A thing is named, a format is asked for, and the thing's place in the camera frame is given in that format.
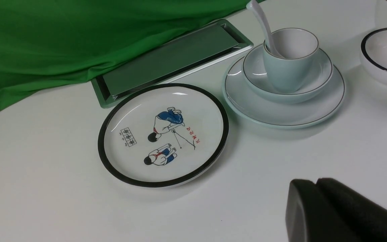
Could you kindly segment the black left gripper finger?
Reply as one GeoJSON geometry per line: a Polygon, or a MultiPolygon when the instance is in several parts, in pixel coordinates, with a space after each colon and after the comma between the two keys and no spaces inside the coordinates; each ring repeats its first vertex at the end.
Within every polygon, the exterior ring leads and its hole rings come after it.
{"type": "Polygon", "coordinates": [[[387,209],[333,178],[293,179],[285,221],[290,242],[387,242],[387,209]]]}

